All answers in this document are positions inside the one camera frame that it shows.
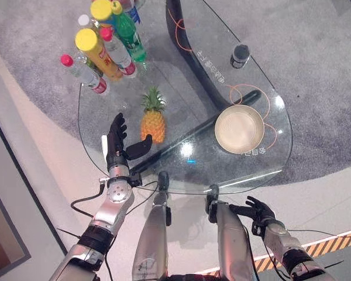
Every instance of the gray carpet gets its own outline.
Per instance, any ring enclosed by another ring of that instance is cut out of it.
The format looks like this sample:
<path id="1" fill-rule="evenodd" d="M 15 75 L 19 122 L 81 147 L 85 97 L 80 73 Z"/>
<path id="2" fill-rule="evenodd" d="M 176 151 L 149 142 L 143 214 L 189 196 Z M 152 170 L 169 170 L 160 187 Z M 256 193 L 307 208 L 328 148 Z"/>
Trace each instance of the gray carpet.
<path id="1" fill-rule="evenodd" d="M 142 14 L 142 20 L 163 14 L 163 1 L 156 2 L 159 10 Z M 288 109 L 293 150 L 272 184 L 351 166 L 351 1 L 208 3 L 250 46 Z M 9 71 L 30 100 L 76 138 L 78 83 L 60 67 L 59 57 L 73 49 L 76 19 L 89 4 L 15 1 L 0 9 L 0 54 Z"/>

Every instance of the robotic arm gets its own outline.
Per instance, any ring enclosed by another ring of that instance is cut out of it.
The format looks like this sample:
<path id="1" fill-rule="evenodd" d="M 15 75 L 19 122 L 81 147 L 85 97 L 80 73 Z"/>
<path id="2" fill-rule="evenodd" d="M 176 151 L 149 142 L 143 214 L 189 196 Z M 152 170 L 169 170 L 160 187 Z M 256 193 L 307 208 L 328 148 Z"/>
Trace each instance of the robotic arm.
<path id="1" fill-rule="evenodd" d="M 126 125 L 122 113 L 118 114 L 107 135 L 108 154 L 106 156 L 109 180 L 105 201 L 91 220 L 50 281 L 98 281 L 96 275 L 109 251 L 113 239 L 125 219 L 128 208 L 134 202 L 132 187 L 141 185 L 140 176 L 129 173 L 128 160 L 145 155 L 151 148 L 152 137 L 147 135 L 143 142 L 138 142 L 123 149 L 126 138 Z"/>
<path id="2" fill-rule="evenodd" d="M 285 267 L 292 281 L 335 281 L 304 250 L 298 239 L 292 237 L 275 213 L 263 202 L 248 196 L 250 207 L 229 205 L 237 215 L 253 219 L 252 233 L 263 239 L 276 259 Z"/>

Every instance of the yellow bottle cap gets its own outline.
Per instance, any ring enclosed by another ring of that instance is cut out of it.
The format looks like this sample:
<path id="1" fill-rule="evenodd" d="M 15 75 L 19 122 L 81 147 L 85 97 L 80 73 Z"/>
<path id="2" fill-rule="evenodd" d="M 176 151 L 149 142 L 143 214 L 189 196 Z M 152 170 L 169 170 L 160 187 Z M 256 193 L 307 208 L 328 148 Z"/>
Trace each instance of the yellow bottle cap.
<path id="1" fill-rule="evenodd" d="M 97 44 L 98 37 L 92 29 L 81 29 L 75 36 L 75 45 L 83 52 L 91 51 Z"/>
<path id="2" fill-rule="evenodd" d="M 111 2 L 109 0 L 95 0 L 91 3 L 91 15 L 97 20 L 107 20 L 112 15 Z"/>
<path id="3" fill-rule="evenodd" d="M 118 1 L 113 1 L 111 3 L 111 7 L 112 7 L 112 12 L 115 14 L 115 15 L 119 15 L 120 13 L 122 13 L 122 5 L 120 2 Z"/>

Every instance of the yellow and black hazard stripe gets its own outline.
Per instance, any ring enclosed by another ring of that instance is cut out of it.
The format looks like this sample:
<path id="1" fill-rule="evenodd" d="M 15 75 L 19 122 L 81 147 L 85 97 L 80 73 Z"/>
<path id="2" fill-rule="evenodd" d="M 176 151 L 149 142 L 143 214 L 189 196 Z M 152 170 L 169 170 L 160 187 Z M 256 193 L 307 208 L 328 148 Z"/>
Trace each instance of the yellow and black hazard stripe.
<path id="1" fill-rule="evenodd" d="M 307 254 L 311 257 L 316 258 L 317 256 L 324 255 L 326 253 L 335 252 L 344 248 L 351 246 L 351 233 L 346 235 L 338 235 L 336 237 L 330 237 L 322 240 L 321 242 L 314 242 L 314 244 L 303 245 Z M 281 263 L 276 261 L 276 266 L 280 267 Z M 265 270 L 270 270 L 273 268 L 273 263 L 271 259 L 266 256 L 262 259 L 255 261 L 255 267 L 257 272 L 262 272 Z M 213 270 L 205 275 L 219 276 L 219 270 Z"/>

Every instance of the silver robot leg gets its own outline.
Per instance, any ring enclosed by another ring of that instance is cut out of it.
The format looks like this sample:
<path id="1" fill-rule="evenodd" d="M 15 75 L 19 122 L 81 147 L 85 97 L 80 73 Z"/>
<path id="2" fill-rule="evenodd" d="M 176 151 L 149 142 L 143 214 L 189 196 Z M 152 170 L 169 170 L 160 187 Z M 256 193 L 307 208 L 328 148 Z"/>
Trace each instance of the silver robot leg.
<path id="1" fill-rule="evenodd" d="M 253 280 L 247 234 L 226 203 L 217 203 L 218 258 L 220 276 L 229 281 Z"/>
<path id="2" fill-rule="evenodd" d="M 166 238 L 167 193 L 159 192 L 144 225 L 136 248 L 132 280 L 164 280 L 167 277 Z"/>

